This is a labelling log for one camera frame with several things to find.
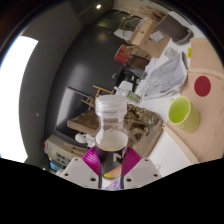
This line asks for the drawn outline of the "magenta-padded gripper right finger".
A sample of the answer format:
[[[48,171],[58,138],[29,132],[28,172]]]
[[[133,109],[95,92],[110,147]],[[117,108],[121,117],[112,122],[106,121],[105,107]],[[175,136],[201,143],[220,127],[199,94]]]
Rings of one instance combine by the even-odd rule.
[[[161,174],[149,158],[142,158],[128,147],[122,163],[123,188],[143,187],[161,178]]]

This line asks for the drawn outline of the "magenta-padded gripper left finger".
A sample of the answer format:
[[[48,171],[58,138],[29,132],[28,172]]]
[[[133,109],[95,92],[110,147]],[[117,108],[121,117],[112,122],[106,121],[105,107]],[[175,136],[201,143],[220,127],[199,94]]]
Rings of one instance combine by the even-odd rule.
[[[74,157],[60,177],[84,188],[100,188],[100,160],[95,148],[90,148],[82,157]]]

